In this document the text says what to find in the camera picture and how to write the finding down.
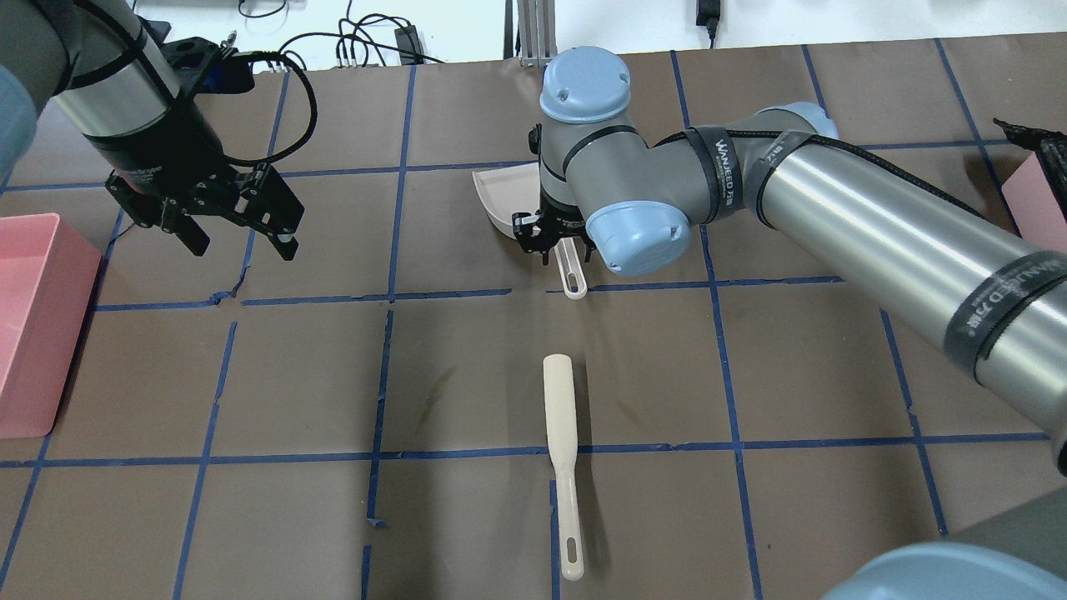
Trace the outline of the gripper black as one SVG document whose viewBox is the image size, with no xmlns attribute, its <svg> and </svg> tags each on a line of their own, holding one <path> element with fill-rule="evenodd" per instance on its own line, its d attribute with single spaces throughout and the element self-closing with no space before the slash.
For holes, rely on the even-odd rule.
<svg viewBox="0 0 1067 600">
<path fill-rule="evenodd" d="M 138 227 L 175 235 L 194 256 L 211 243 L 194 218 L 214 216 L 254 228 L 282 260 L 293 260 L 304 205 L 271 164 L 240 173 L 221 151 L 198 107 L 186 100 L 134 132 L 106 137 L 112 174 L 103 186 Z"/>
<path fill-rule="evenodd" d="M 539 194 L 537 212 L 514 212 L 511 216 L 512 233 L 523 253 L 537 253 L 541 263 L 550 262 L 550 250 L 560 240 L 576 237 L 584 243 L 584 263 L 591 260 L 598 251 L 586 228 L 586 220 L 577 206 L 556 202 L 545 192 Z"/>
</svg>

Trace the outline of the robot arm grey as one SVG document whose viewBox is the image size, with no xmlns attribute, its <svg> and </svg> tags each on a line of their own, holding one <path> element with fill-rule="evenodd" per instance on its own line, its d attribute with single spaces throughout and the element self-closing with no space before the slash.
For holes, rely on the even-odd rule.
<svg viewBox="0 0 1067 600">
<path fill-rule="evenodd" d="M 238 92 L 250 90 L 251 65 L 266 62 L 296 73 L 308 125 L 289 148 L 232 157 L 195 98 L 228 65 L 243 69 Z M 161 228 L 201 256 L 210 238 L 198 217 L 221 217 L 262 234 L 282 259 L 294 258 L 304 207 L 275 163 L 308 143 L 318 105 L 292 58 L 200 37 L 160 45 L 123 1 L 4 1 L 3 176 L 31 147 L 49 102 L 112 167 L 103 186 L 138 227 Z"/>
<path fill-rule="evenodd" d="M 617 277 L 644 277 L 689 249 L 691 228 L 747 209 L 1032 422 L 1064 476 L 1063 252 L 840 141 L 818 102 L 650 145 L 630 119 L 621 57 L 572 48 L 542 77 L 544 117 L 528 136 L 539 208 L 511 217 L 525 253 L 576 237 L 587 260 L 599 252 Z M 1064 487 L 941 542 L 888 551 L 823 598 L 1064 599 Z"/>
</svg>

